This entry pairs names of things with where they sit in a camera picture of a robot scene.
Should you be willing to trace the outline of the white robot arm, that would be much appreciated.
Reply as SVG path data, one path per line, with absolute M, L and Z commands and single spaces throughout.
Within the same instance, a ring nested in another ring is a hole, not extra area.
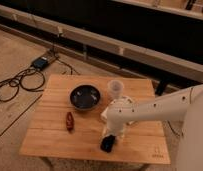
M 203 84 L 141 103 L 113 100 L 101 116 L 105 136 L 119 136 L 124 124 L 134 121 L 183 121 L 176 171 L 203 171 Z

